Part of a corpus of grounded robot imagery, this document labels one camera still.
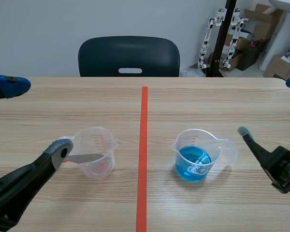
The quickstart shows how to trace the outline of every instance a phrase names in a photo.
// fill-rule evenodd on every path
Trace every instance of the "table surface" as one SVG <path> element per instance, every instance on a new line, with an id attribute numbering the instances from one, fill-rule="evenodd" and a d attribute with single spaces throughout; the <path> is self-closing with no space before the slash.
<path id="1" fill-rule="evenodd" d="M 290 232 L 290 193 L 271 186 L 237 128 L 269 151 L 290 150 L 290 89 L 271 78 L 29 78 L 31 90 L 0 100 L 0 177 L 33 162 L 54 140 L 88 127 L 119 143 L 115 168 L 87 178 L 64 163 L 11 231 L 134 232 L 142 86 L 148 101 L 148 232 Z M 197 128 L 235 141 L 237 163 L 181 180 L 170 149 Z"/>

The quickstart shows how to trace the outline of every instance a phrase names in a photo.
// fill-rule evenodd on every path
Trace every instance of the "chair backrest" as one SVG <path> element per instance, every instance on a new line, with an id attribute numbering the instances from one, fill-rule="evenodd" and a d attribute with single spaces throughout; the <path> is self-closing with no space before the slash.
<path id="1" fill-rule="evenodd" d="M 166 39 L 112 36 L 87 40 L 78 52 L 81 76 L 179 76 L 179 51 Z M 120 73 L 141 69 L 142 73 Z"/>

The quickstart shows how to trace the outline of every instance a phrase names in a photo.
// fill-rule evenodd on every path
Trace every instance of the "empty measuring cup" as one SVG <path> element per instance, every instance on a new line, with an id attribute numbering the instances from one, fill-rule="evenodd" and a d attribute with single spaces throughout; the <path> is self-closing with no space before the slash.
<path id="1" fill-rule="evenodd" d="M 85 129 L 71 139 L 73 150 L 66 157 L 75 162 L 90 178 L 107 176 L 114 168 L 114 150 L 118 148 L 112 133 L 102 127 Z"/>
<path id="2" fill-rule="evenodd" d="M 177 172 L 189 181 L 205 178 L 222 154 L 227 154 L 228 165 L 234 164 L 237 158 L 237 150 L 232 140 L 218 139 L 199 129 L 180 133 L 172 149 L 176 152 Z"/>

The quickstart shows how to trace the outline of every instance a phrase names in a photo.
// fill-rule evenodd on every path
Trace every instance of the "plastic bag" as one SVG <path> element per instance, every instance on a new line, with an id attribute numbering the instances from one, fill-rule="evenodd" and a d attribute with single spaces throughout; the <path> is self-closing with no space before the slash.
<path id="1" fill-rule="evenodd" d="M 180 77 L 206 77 L 206 74 L 204 74 L 202 70 L 200 69 L 187 68 L 183 70 L 179 76 Z"/>

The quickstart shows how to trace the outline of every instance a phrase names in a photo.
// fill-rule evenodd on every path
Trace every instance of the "measuring cup with blue liquid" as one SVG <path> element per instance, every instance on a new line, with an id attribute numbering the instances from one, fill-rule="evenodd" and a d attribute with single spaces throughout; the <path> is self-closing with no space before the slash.
<path id="1" fill-rule="evenodd" d="M 220 159 L 227 155 L 228 165 L 236 162 L 237 150 L 229 139 L 218 139 L 211 133 L 190 129 L 179 134 L 172 145 L 176 152 L 175 166 L 178 174 L 188 181 L 200 181 Z"/>

